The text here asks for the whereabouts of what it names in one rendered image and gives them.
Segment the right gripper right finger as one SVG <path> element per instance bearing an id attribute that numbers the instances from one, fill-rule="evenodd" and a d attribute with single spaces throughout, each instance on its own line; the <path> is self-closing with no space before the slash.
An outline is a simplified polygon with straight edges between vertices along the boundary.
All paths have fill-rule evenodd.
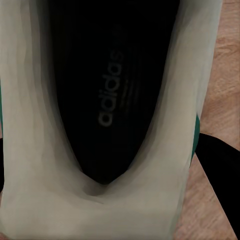
<path id="1" fill-rule="evenodd" d="M 240 151 L 218 138 L 199 133 L 195 153 L 240 240 Z"/>

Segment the gym shoe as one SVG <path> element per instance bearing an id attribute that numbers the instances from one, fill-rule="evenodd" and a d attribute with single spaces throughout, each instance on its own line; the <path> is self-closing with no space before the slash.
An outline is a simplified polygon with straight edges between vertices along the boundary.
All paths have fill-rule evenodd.
<path id="1" fill-rule="evenodd" d="M 9 240 L 172 240 L 223 0 L 0 0 Z"/>

